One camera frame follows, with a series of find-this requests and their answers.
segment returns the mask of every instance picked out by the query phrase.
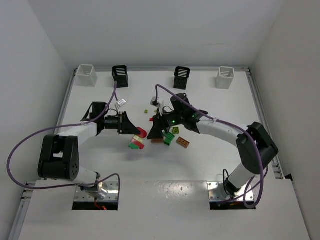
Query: brown block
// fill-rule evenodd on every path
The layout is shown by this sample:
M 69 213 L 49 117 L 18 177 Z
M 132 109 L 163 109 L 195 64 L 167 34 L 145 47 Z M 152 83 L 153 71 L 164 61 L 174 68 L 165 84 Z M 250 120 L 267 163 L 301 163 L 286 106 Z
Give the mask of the brown block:
M 164 143 L 164 139 L 163 138 L 151 139 L 151 143 L 153 143 L 153 144 L 163 144 Z
M 184 148 L 187 148 L 190 144 L 187 140 L 184 140 L 182 137 L 179 137 L 176 142 Z

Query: orange block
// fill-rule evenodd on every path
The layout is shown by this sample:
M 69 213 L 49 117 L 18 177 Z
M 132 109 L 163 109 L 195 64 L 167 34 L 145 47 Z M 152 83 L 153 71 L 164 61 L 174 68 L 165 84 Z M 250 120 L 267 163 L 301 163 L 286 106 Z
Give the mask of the orange block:
M 176 142 L 181 145 L 182 147 L 184 147 L 185 149 L 189 146 L 190 142 L 188 142 L 187 140 L 184 140 L 182 137 L 179 137 Z

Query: yellow block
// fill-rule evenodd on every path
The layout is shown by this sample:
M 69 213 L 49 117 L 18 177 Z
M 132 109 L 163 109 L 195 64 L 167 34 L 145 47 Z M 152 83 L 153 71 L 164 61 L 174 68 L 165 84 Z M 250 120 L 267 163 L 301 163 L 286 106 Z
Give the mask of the yellow block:
M 143 140 L 141 137 L 137 136 L 137 135 L 134 135 L 133 139 L 137 140 L 138 142 L 142 143 Z

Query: white basket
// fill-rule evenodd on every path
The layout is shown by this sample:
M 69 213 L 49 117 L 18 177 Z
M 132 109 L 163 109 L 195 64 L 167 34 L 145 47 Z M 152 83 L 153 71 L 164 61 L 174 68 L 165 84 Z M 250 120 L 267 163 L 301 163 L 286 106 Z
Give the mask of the white basket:
M 93 65 L 81 64 L 76 71 L 77 85 L 82 87 L 94 87 L 98 76 Z
M 218 76 L 215 79 L 215 87 L 217 89 L 229 89 L 234 77 L 235 70 L 233 67 L 219 67 Z

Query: red wire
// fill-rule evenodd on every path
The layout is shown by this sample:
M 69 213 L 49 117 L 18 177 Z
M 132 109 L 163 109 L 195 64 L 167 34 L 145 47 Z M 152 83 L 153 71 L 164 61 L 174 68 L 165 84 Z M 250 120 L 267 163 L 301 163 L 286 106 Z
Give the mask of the red wire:
M 101 207 L 97 204 L 97 199 L 94 200 L 94 206 L 97 207 L 98 209 L 102 210 Z
M 97 199 L 94 200 L 94 206 L 97 207 L 97 208 L 100 209 L 100 210 L 107 210 L 107 208 L 106 208 L 105 206 L 99 206 L 99 205 L 97 204 Z

